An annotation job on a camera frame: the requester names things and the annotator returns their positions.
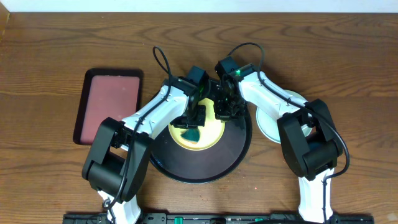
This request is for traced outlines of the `green sponge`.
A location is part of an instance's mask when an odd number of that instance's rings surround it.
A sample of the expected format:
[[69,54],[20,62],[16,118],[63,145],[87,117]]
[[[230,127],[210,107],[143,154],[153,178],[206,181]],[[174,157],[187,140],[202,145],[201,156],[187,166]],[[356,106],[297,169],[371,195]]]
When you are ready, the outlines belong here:
[[200,131],[198,128],[187,129],[181,135],[182,139],[196,144],[200,140]]

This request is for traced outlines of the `yellow plate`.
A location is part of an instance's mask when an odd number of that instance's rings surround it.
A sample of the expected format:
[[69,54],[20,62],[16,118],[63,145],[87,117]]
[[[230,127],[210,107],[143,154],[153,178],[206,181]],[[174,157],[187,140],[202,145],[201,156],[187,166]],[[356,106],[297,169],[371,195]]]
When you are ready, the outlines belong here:
[[191,151],[202,151],[214,146],[222,137],[224,133],[225,123],[215,118],[214,102],[208,98],[201,100],[199,105],[206,107],[205,125],[198,127],[200,134],[199,140],[194,142],[192,138],[185,139],[185,134],[188,129],[175,128],[169,125],[169,132],[172,139],[185,149]]

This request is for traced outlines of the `light green plate front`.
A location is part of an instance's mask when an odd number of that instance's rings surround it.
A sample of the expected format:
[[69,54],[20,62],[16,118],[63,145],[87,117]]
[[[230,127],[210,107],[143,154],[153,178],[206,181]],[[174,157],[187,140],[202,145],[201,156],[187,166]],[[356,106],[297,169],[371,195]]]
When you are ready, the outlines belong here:
[[[302,95],[294,91],[291,90],[285,90],[285,91],[296,98],[306,100]],[[257,107],[256,110],[256,121],[259,129],[265,135],[265,137],[267,137],[273,142],[276,142],[277,144],[280,144],[280,136],[277,127],[277,121],[274,121],[268,114],[263,112],[263,110],[261,110],[259,107]],[[309,128],[308,126],[302,126],[302,132],[304,136],[307,137],[312,132],[312,128]]]

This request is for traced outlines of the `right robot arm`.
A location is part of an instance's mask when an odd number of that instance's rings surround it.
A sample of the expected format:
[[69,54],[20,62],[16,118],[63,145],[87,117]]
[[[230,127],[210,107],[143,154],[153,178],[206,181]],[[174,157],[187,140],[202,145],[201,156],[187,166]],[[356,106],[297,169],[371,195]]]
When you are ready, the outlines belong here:
[[252,64],[239,67],[234,62],[218,62],[215,71],[223,102],[233,110],[252,103],[276,124],[285,162],[298,177],[302,219],[328,223],[333,216],[330,182],[338,176],[337,158],[348,151],[326,103],[290,94]]

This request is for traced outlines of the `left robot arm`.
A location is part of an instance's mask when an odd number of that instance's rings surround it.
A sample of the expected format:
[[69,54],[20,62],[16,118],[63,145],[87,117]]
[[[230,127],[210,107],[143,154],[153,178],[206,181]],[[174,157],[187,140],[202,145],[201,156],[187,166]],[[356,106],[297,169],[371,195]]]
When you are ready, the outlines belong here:
[[103,198],[110,223],[138,221],[141,209],[136,194],[146,176],[150,145],[174,119],[195,116],[207,90],[207,81],[169,78],[139,111],[120,121],[106,118],[100,124],[82,177]]

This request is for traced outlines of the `round black serving tray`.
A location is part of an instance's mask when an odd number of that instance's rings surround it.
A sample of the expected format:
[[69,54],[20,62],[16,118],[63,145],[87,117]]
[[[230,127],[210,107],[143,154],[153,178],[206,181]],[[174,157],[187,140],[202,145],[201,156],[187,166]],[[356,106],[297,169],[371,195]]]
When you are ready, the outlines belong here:
[[[208,99],[213,97],[213,82]],[[179,182],[202,184],[228,175],[244,159],[252,137],[250,115],[225,123],[221,139],[202,151],[179,146],[171,137],[169,126],[150,145],[150,162],[161,173]]]

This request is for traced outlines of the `rectangular black red tray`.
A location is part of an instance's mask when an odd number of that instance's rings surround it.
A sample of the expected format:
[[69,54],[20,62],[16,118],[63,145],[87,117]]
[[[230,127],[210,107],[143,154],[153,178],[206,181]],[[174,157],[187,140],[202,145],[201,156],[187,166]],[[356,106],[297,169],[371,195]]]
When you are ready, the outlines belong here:
[[144,72],[140,69],[91,68],[86,71],[81,91],[73,142],[93,143],[100,123],[110,117],[117,121],[141,107]]

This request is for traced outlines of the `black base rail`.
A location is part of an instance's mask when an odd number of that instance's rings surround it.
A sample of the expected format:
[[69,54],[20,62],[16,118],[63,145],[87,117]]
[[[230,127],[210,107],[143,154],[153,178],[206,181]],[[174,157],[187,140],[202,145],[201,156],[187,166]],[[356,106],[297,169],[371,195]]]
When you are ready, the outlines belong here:
[[[305,223],[293,213],[273,213],[269,215],[187,215],[166,213],[144,213],[138,224],[244,224],[244,223]],[[63,224],[104,224],[111,223],[105,213],[65,214]],[[374,218],[367,215],[332,215],[330,224],[374,224]]]

